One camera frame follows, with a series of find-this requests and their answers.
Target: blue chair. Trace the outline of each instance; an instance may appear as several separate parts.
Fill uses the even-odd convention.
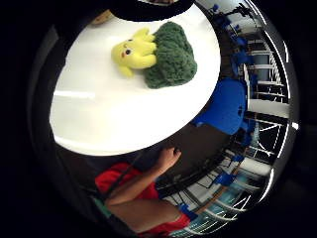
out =
[[[238,37],[236,35],[230,36],[231,40],[238,46],[243,49],[246,49],[248,46],[248,41],[243,37]]]
[[[238,76],[239,66],[242,64],[254,64],[255,60],[253,56],[248,56],[246,51],[241,50],[238,53],[235,53],[231,56],[231,67],[235,76]]]
[[[251,119],[245,119],[241,123],[241,129],[243,129],[246,133],[252,133],[256,129],[257,122]]]
[[[247,148],[252,142],[252,136],[249,133],[245,133],[241,142],[241,146]]]
[[[240,30],[239,24],[237,24],[236,26],[234,26],[234,29],[235,29],[236,32],[239,31],[239,30]]]
[[[229,163],[229,165],[227,166],[227,168],[233,163],[233,162],[242,162],[245,159],[245,157],[243,155],[235,155],[231,158],[231,161]]]
[[[249,74],[249,81],[251,86],[257,86],[258,85],[258,75],[255,73]]]
[[[192,123],[195,126],[207,123],[228,135],[233,135],[241,127],[245,110],[245,87],[241,81],[226,77],[217,83],[207,111],[195,117]]]
[[[231,24],[231,21],[229,20],[229,18],[228,17],[224,17],[223,22],[220,25],[220,27],[222,29],[226,29],[230,24]]]
[[[243,174],[237,174],[236,179],[238,179],[240,182],[248,183],[248,178]],[[237,198],[241,194],[242,190],[239,186],[237,186],[235,183],[232,183],[228,189],[221,194],[221,196],[218,198],[219,201],[228,204],[233,205],[235,202],[235,198]]]
[[[222,172],[216,178],[214,179],[214,183],[219,183],[223,186],[229,186],[234,180],[236,176],[235,175],[229,175],[226,172]]]

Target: round table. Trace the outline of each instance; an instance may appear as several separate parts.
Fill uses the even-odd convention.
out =
[[[150,89],[140,71],[120,74],[111,60],[114,45],[148,27],[179,24],[198,64],[189,82]],[[220,49],[206,16],[193,5],[164,21],[113,18],[87,26],[70,48],[53,95],[50,122],[55,141],[84,155],[120,155],[155,144],[192,120],[208,101],[220,70]]]

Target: red shirt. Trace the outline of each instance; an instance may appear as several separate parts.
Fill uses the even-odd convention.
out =
[[[128,163],[119,163],[112,166],[109,170],[99,175],[95,179],[95,183],[99,191],[106,192],[107,189],[110,187],[110,185],[120,176],[120,174],[123,171],[127,169],[128,166],[129,166]],[[140,171],[134,168],[131,168],[130,171],[119,182],[119,185],[122,185],[129,179],[132,179],[133,177],[140,174],[141,174]],[[156,190],[156,184],[154,182],[151,182],[150,185],[136,197],[136,199],[159,199],[159,194],[158,194],[158,191]],[[145,233],[168,235],[171,231],[180,230],[188,226],[189,222],[190,222],[190,219],[188,218],[188,216],[182,213],[181,216],[176,221],[161,224],[159,226],[156,226],[150,229],[147,232],[143,232],[140,235],[142,236]]]

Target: person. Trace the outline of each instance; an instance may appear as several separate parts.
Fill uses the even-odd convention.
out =
[[[132,168],[106,198],[104,205],[140,237],[164,237],[173,230],[183,229],[190,218],[169,201],[159,199],[155,187],[155,180],[180,156],[181,152],[176,148],[164,148],[149,170],[140,172]],[[106,192],[128,166],[128,163],[121,162],[100,174],[95,179],[99,191]]]

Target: yellow plush toy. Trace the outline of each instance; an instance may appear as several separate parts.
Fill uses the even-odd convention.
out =
[[[112,49],[112,60],[125,76],[134,75],[132,68],[142,69],[157,63],[157,57],[154,55],[157,45],[153,43],[154,39],[155,36],[149,34],[148,28],[142,28],[132,39],[120,43]]]

